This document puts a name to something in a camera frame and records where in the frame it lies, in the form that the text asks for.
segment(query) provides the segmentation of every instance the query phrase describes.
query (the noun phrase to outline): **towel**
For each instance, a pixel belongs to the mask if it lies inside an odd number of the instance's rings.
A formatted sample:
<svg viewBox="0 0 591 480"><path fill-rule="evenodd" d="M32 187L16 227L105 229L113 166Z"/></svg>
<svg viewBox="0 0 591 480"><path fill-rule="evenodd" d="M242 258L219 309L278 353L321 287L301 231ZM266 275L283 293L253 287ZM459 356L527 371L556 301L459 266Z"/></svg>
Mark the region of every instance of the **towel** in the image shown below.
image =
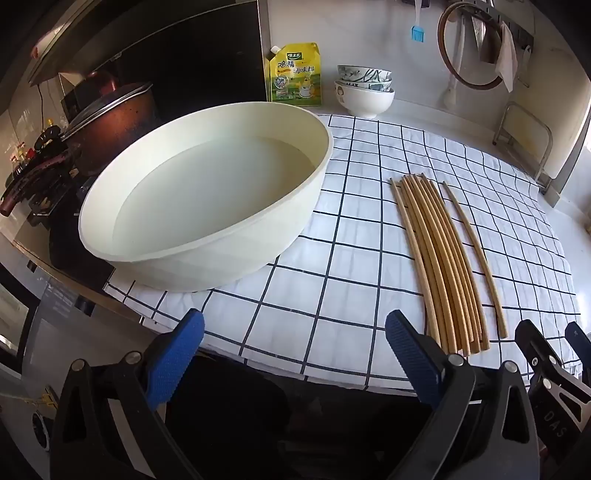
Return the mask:
<svg viewBox="0 0 591 480"><path fill-rule="evenodd" d="M503 30L503 43L501 45L501 52L499 59L496 61L495 72L505 82L507 90L513 91L513 79L517 73L517 53L515 52L515 43L513 43L513 35L511 30L507 27L505 22L501 23Z"/></svg>

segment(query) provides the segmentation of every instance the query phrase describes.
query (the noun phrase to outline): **water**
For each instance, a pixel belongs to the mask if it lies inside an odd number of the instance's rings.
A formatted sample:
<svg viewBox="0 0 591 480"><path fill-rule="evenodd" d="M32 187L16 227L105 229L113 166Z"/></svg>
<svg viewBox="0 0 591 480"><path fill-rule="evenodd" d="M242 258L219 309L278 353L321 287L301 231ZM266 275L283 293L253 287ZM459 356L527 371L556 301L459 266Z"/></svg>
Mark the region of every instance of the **water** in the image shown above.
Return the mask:
<svg viewBox="0 0 591 480"><path fill-rule="evenodd" d="M224 138L185 150L150 172L123 203L113 251L176 247L244 220L314 171L296 147L262 137Z"/></svg>

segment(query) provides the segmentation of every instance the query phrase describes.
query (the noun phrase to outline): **stacked bowl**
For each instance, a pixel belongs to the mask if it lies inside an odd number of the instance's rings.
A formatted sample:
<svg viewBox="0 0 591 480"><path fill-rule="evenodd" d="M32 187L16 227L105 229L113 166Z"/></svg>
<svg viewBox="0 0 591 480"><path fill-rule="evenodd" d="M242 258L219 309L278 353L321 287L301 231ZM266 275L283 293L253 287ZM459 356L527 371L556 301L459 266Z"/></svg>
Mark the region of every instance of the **stacked bowl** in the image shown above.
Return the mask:
<svg viewBox="0 0 591 480"><path fill-rule="evenodd" d="M351 65L337 68L336 97L351 115L372 119L392 105L392 72Z"/></svg>

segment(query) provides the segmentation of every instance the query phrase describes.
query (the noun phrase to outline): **screw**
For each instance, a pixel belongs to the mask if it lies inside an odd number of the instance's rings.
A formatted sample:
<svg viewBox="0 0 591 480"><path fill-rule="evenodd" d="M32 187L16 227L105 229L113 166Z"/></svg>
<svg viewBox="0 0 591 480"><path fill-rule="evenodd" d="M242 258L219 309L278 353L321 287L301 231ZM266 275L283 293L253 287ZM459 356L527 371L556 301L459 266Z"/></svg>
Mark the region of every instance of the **screw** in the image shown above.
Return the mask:
<svg viewBox="0 0 591 480"><path fill-rule="evenodd" d="M509 360L508 362L505 362L505 368L511 372L512 374L517 372L517 365L512 362L511 360Z"/></svg>
<svg viewBox="0 0 591 480"><path fill-rule="evenodd" d="M456 367L461 367L464 364L464 359L457 353L453 353L452 355L448 356L447 359L452 365Z"/></svg>
<svg viewBox="0 0 591 480"><path fill-rule="evenodd" d="M125 355L125 361L130 365L135 365L142 359L142 354L139 352L129 352Z"/></svg>
<svg viewBox="0 0 591 480"><path fill-rule="evenodd" d="M84 368L84 365L85 365L85 361L82 360L82 358L79 358L78 360L74 360L72 362L72 365L70 366L70 368L74 372L79 372L80 370L82 370Z"/></svg>

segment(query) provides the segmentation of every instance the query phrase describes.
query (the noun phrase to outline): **blue gripper pad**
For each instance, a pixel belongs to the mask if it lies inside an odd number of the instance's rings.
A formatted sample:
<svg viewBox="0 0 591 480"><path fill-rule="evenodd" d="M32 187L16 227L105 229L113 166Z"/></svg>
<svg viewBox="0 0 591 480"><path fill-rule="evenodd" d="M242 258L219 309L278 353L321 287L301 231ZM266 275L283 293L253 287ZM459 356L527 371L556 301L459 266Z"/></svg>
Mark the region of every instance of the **blue gripper pad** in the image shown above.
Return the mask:
<svg viewBox="0 0 591 480"><path fill-rule="evenodd" d="M394 310L386 317L386 339L394 355L420 402L431 405L435 410L441 401L441 375L419 338L419 334L400 310Z"/></svg>
<svg viewBox="0 0 591 480"><path fill-rule="evenodd" d="M147 379L146 401L154 411L161 403L173 396L178 383L193 359L205 331L203 314L190 309L176 328L158 335L146 353L145 377Z"/></svg>
<svg viewBox="0 0 591 480"><path fill-rule="evenodd" d="M570 322L564 330L564 336L584 367L591 367L591 340L583 329L576 322Z"/></svg>

